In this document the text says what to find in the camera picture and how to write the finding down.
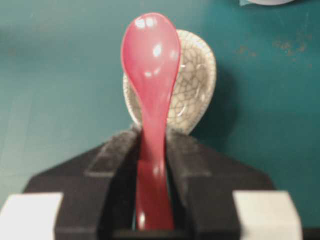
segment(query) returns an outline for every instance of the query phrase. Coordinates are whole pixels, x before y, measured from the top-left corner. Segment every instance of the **teal surface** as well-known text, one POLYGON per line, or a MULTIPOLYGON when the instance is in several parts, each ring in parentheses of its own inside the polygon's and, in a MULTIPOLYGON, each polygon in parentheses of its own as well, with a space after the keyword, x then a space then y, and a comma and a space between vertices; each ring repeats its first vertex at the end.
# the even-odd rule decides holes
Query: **teal surface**
POLYGON ((192 135, 264 170, 303 225, 319 227, 319 11, 318 0, 2 0, 0 206, 33 174, 129 127, 122 36, 160 12, 216 56, 213 101, 192 135))

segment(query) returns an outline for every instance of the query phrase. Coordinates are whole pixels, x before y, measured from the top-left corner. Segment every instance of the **red plastic spoon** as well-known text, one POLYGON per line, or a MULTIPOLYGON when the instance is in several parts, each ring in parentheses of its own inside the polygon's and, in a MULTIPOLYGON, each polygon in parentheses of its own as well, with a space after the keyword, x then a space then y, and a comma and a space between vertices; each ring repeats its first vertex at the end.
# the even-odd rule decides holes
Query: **red plastic spoon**
POLYGON ((122 66, 142 111, 135 205, 139 230, 174 228, 166 185, 165 136, 180 52, 175 26, 159 13, 135 19, 122 42, 122 66))

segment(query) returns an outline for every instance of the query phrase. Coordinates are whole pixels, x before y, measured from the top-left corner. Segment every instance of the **white object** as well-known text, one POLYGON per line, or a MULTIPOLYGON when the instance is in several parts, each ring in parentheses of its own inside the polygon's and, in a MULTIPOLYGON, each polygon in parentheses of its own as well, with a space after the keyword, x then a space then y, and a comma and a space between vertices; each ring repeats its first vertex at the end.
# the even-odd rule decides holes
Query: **white object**
POLYGON ((11 195, 0 213, 1 240, 54 240, 62 193, 11 195))
POLYGON ((241 240, 303 240, 300 217, 286 191, 234 191, 241 240))
POLYGON ((265 5, 265 6, 276 6, 287 4, 293 2, 294 0, 247 0, 250 3, 258 4, 258 5, 265 5))
MULTIPOLYGON (((176 77, 167 124, 189 134, 201 120, 214 95, 217 66, 207 43, 192 32, 177 30, 181 43, 179 73, 176 77)), ((123 75, 125 103, 133 121, 141 126, 138 98, 127 76, 123 75)))

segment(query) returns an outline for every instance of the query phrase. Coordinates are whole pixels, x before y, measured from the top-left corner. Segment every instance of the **stain on surface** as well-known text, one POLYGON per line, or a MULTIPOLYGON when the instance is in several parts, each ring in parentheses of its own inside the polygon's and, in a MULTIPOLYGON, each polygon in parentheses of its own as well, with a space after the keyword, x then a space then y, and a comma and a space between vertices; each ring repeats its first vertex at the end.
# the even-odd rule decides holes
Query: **stain on surface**
POLYGON ((246 46, 240 46, 239 49, 236 50, 236 54, 244 54, 247 49, 246 46))
POLYGON ((298 51, 302 53, 306 50, 306 48, 307 48, 307 44, 303 42, 303 43, 301 43, 300 47, 298 48, 298 51))

